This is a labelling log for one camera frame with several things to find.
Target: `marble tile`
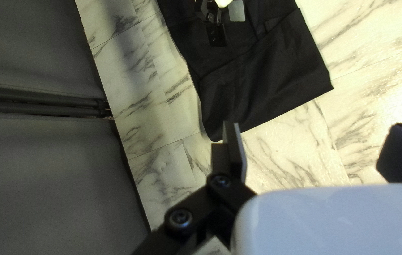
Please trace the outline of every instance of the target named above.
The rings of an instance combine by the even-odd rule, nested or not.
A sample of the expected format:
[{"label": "marble tile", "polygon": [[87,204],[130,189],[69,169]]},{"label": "marble tile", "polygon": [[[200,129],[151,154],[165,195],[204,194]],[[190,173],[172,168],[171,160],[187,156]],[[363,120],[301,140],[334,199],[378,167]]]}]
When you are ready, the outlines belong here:
[{"label": "marble tile", "polygon": [[175,67],[188,72],[186,63],[170,36],[161,12],[144,20],[140,25],[160,75],[166,74]]},{"label": "marble tile", "polygon": [[132,0],[132,2],[140,21],[160,11],[156,0]]},{"label": "marble tile", "polygon": [[197,189],[181,141],[138,156],[128,163],[152,229],[163,223],[168,208]]},{"label": "marble tile", "polygon": [[296,0],[332,79],[402,52],[402,0]]},{"label": "marble tile", "polygon": [[205,132],[182,139],[188,162],[198,187],[205,185],[206,177],[212,172],[210,167],[211,144]]},{"label": "marble tile", "polygon": [[242,139],[246,184],[257,193],[350,185],[315,101],[245,131]]},{"label": "marble tile", "polygon": [[91,49],[139,23],[131,0],[75,0]]},{"label": "marble tile", "polygon": [[181,138],[204,130],[200,102],[187,65],[175,48],[161,13],[140,25]]},{"label": "marble tile", "polygon": [[402,53],[333,81],[318,101],[354,183],[384,183],[375,169],[391,125],[402,122]]},{"label": "marble tile", "polygon": [[93,49],[129,159],[180,139],[139,26]]}]

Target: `black metal bracket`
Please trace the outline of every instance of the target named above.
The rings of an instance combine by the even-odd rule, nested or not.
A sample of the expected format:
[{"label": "black metal bracket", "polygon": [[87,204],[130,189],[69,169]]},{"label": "black metal bracket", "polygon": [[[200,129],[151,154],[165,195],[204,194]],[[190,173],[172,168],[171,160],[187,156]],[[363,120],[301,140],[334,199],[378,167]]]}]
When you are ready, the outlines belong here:
[{"label": "black metal bracket", "polygon": [[246,160],[236,123],[224,122],[223,143],[212,144],[206,185],[170,208],[165,222],[133,255],[188,255],[214,235],[229,249],[235,217],[255,193],[245,184]]},{"label": "black metal bracket", "polygon": [[210,46],[225,47],[228,44],[225,26],[221,20],[221,8],[217,3],[214,0],[197,0],[195,13],[205,25]]}]

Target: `black fabric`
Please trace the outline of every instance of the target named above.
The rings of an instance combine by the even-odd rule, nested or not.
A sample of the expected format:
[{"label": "black fabric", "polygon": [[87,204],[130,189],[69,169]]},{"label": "black fabric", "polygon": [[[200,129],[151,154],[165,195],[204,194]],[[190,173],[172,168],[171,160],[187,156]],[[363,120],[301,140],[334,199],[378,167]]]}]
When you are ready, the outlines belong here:
[{"label": "black fabric", "polygon": [[227,47],[211,47],[193,0],[157,0],[187,61],[204,129],[221,140],[224,120],[246,131],[333,89],[293,0],[245,0],[245,22],[223,12]]}]

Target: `black screw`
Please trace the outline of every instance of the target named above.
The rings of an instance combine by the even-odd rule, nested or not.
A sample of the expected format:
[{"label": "black screw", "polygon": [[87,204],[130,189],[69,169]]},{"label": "black screw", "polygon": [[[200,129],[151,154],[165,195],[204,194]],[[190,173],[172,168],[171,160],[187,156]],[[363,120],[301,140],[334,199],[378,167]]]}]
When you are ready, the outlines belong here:
[{"label": "black screw", "polygon": [[212,178],[212,181],[214,182],[215,185],[222,187],[222,188],[227,188],[231,184],[231,179],[227,177],[226,175],[217,175]]},{"label": "black screw", "polygon": [[214,22],[214,14],[212,14],[211,12],[207,15],[207,20],[209,20],[210,22]]},{"label": "black screw", "polygon": [[171,212],[169,222],[175,229],[185,228],[192,222],[193,216],[186,209],[177,209]]}]

